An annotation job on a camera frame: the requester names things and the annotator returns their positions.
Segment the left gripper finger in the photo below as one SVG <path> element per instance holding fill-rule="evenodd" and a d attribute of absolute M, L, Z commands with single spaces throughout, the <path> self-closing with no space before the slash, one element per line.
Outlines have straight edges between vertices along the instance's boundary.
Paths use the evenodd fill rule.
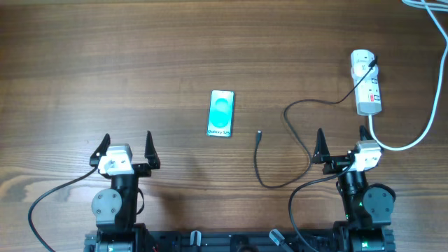
<path fill-rule="evenodd" d="M 102 139 L 101 143 L 97 147 L 97 149 L 94 151 L 94 153 L 91 155 L 92 160 L 99 160 L 102 156 L 105 156 L 106 151 L 108 147 L 111 144 L 111 138 L 109 134 L 105 134 L 104 138 Z"/>
<path fill-rule="evenodd" d="M 150 165 L 158 165 L 160 163 L 160 159 L 155 150 L 152 134 L 150 131 L 147 131 L 146 134 L 144 157 L 147 159 L 148 164 Z"/>

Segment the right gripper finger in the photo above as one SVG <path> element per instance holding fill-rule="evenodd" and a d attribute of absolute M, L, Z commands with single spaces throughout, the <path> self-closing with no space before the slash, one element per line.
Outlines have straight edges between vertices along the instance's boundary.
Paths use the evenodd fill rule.
<path fill-rule="evenodd" d="M 360 133 L 360 143 L 359 143 L 359 151 L 380 151 L 383 152 L 384 149 L 373 139 L 372 135 L 368 132 L 367 128 L 364 125 L 359 127 Z"/>
<path fill-rule="evenodd" d="M 328 146 L 326 143 L 326 138 L 325 135 L 323 133 L 323 129 L 319 128 L 317 130 L 317 135 L 316 135 L 316 146 L 314 149 L 314 158 L 326 158 L 330 156 L 330 152 L 328 150 Z"/>

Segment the smartphone with cyan screen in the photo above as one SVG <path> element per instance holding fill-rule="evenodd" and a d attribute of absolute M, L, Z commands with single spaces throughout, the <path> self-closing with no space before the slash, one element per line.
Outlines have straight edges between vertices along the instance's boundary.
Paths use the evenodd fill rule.
<path fill-rule="evenodd" d="M 232 136 L 235 93 L 228 90 L 212 90 L 206 134 L 209 137 Z"/>

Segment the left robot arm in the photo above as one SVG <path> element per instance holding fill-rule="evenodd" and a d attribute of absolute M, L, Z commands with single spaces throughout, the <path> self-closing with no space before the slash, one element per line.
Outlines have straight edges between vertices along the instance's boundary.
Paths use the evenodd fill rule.
<path fill-rule="evenodd" d="M 150 177 L 160 168 L 160 159 L 150 132 L 146 135 L 145 163 L 132 163 L 129 144 L 112 145 L 106 134 L 90 157 L 90 165 L 111 181 L 111 187 L 99 191 L 92 200 L 97 231 L 85 236 L 84 251 L 137 252 L 158 251 L 158 243 L 137 215 L 144 207 L 137 206 L 143 196 L 139 179 Z"/>

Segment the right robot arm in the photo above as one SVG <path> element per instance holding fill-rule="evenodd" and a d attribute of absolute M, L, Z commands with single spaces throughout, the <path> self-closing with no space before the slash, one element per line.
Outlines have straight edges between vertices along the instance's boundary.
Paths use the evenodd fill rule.
<path fill-rule="evenodd" d="M 311 161 L 323 165 L 324 175 L 336 175 L 336 188 L 342 198 L 345 221 L 333 225 L 334 251 L 392 252 L 396 250 L 391 224 L 396 193 L 390 187 L 369 184 L 366 172 L 375 168 L 382 147 L 360 127 L 360 141 L 345 155 L 331 155 L 322 129 L 316 133 Z"/>

